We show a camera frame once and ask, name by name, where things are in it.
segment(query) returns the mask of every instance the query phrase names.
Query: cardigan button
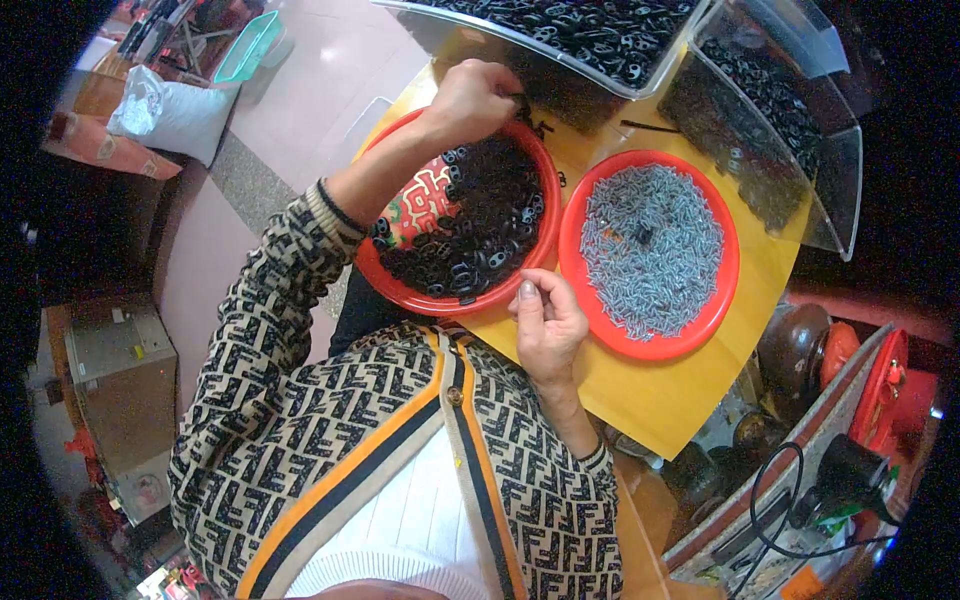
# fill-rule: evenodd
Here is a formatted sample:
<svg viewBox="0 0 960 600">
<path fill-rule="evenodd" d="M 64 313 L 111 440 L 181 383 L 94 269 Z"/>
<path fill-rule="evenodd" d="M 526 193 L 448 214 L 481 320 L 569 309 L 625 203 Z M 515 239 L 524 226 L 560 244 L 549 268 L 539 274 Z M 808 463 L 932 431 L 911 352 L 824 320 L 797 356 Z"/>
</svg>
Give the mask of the cardigan button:
<svg viewBox="0 0 960 600">
<path fill-rule="evenodd" d="M 446 399 L 451 406 L 462 406 L 464 403 L 464 393 L 456 386 L 446 388 Z"/>
</svg>

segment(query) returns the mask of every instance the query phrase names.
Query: white bag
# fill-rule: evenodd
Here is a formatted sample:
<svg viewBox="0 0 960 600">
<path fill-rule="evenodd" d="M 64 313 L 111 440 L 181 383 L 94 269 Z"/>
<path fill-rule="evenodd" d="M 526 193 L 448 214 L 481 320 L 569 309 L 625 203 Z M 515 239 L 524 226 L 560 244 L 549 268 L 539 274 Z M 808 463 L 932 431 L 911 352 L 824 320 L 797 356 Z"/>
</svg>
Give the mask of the white bag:
<svg viewBox="0 0 960 600">
<path fill-rule="evenodd" d="M 107 131 L 114 135 L 136 137 L 156 129 L 163 112 L 163 80 L 145 66 L 136 66 L 127 74 L 120 106 L 110 116 Z"/>
<path fill-rule="evenodd" d="M 209 167 L 239 90 L 164 82 L 147 67 L 136 66 L 127 74 L 124 99 L 107 131 L 149 148 L 190 155 Z"/>
</svg>

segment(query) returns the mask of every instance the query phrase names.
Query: clear plastic container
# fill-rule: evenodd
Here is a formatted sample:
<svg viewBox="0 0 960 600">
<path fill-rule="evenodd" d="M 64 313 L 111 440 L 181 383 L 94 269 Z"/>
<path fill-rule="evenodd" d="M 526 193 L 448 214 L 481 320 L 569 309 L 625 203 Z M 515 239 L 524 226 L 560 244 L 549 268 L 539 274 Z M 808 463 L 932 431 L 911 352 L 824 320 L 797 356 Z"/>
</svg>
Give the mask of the clear plastic container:
<svg viewBox="0 0 960 600">
<path fill-rule="evenodd" d="M 812 0 L 755 0 L 754 16 L 809 77 L 850 72 L 840 35 Z"/>
<path fill-rule="evenodd" d="M 621 84 L 569 54 L 497 23 L 401 0 L 371 0 L 386 8 L 425 52 L 455 64 L 495 60 L 517 73 L 531 101 L 584 133 L 595 132 L 630 100 L 655 94 L 710 0 L 698 0 L 641 89 Z"/>
<path fill-rule="evenodd" d="M 762 18 L 768 10 L 766 0 L 723 0 L 714 6 L 693 32 L 684 61 L 660 101 L 660 114 L 712 156 L 718 171 L 738 181 L 740 198 L 768 233 L 850 260 L 863 176 L 860 127 L 830 77 L 807 77 L 792 54 L 797 47 L 777 42 L 784 39 L 784 31 Z M 723 55 L 721 65 L 708 54 Z M 802 54 L 809 60 L 809 53 Z M 732 69 L 762 75 L 750 70 L 751 65 L 739 64 L 751 57 L 771 65 L 768 75 L 779 73 L 781 81 L 789 82 L 792 91 L 782 102 L 764 104 L 761 110 L 751 99 L 773 89 L 767 76 L 756 86 L 763 90 L 747 90 L 751 95 L 734 82 L 743 71 L 729 74 Z M 819 132 L 801 138 L 813 140 L 808 144 L 802 145 L 793 133 L 787 139 L 781 135 L 783 115 L 793 112 L 783 103 L 790 102 L 799 102 L 796 107 L 812 118 Z M 780 123 L 780 131 L 774 122 Z"/>
</svg>

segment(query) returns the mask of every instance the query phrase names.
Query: yellow table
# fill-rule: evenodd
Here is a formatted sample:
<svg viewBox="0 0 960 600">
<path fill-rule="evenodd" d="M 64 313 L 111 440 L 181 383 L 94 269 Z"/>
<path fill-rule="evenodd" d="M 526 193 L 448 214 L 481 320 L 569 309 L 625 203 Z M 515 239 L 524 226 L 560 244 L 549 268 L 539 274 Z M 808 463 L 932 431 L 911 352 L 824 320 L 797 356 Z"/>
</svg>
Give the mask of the yellow table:
<svg viewBox="0 0 960 600">
<path fill-rule="evenodd" d="M 367 143 L 400 116 L 429 105 L 436 91 L 433 69 L 427 65 L 396 99 Z M 621 119 L 629 119 L 670 127 L 657 114 L 659 100 L 658 95 L 626 106 L 610 124 L 591 136 L 572 130 L 549 114 L 535 112 L 533 117 L 535 123 L 543 119 L 555 128 L 546 134 L 544 144 L 557 169 L 566 175 L 564 202 L 591 166 L 607 156 L 633 149 L 660 150 L 679 156 L 705 173 L 727 201 L 740 243 L 740 279 L 730 310 L 715 334 L 688 355 L 660 362 L 621 356 L 590 336 L 575 364 L 580 398 L 587 410 L 664 458 L 672 459 L 707 420 L 749 358 L 773 315 L 799 246 L 768 236 L 737 196 L 733 179 L 720 176 L 713 161 L 682 136 L 619 126 Z M 469 315 L 460 321 L 516 360 L 516 324 L 506 307 Z"/>
</svg>

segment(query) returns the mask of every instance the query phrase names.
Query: green plastic basket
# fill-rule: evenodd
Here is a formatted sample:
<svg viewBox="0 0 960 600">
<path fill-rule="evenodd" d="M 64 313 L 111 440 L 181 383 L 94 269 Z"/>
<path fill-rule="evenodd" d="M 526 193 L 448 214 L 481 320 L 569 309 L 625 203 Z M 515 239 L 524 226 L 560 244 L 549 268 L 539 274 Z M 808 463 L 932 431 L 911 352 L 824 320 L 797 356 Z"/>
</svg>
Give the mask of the green plastic basket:
<svg viewBox="0 0 960 600">
<path fill-rule="evenodd" d="M 253 77 L 283 26 L 276 11 L 265 12 L 247 24 L 230 46 L 227 57 L 213 76 L 215 84 L 239 84 Z"/>
</svg>

